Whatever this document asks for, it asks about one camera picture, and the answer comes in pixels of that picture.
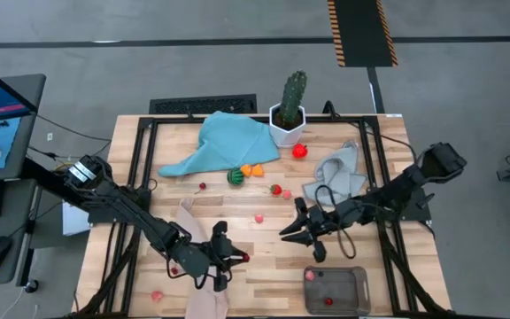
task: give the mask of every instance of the cactus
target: cactus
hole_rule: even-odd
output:
[[[289,127],[294,124],[297,118],[298,107],[302,96],[305,94],[306,73],[302,70],[292,74],[284,84],[282,102],[279,107],[279,118],[281,127]]]

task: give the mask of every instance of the gray cloth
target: gray cloth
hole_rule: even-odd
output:
[[[314,171],[316,182],[302,185],[305,196],[316,200],[314,193],[321,185],[327,185],[332,189],[336,203],[356,196],[367,179],[364,175],[355,174],[358,153],[358,145],[348,141],[341,149],[322,159]],[[318,200],[323,205],[332,205],[326,188],[318,190]]]

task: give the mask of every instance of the potted cactus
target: potted cactus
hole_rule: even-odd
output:
[[[279,147],[292,147],[306,125],[305,108],[300,105],[306,88],[306,73],[296,71],[284,84],[282,102],[269,109],[269,129]]]

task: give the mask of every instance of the pink ball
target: pink ball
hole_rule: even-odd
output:
[[[154,302],[159,302],[163,298],[163,293],[160,291],[151,292],[151,299]]]
[[[306,278],[306,280],[313,281],[314,273],[311,270],[306,271],[305,278]]]

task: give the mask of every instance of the teal cloth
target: teal cloth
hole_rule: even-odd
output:
[[[198,149],[175,165],[162,167],[161,176],[180,176],[259,164],[280,157],[266,124],[247,116],[222,113],[210,115],[198,135]]]

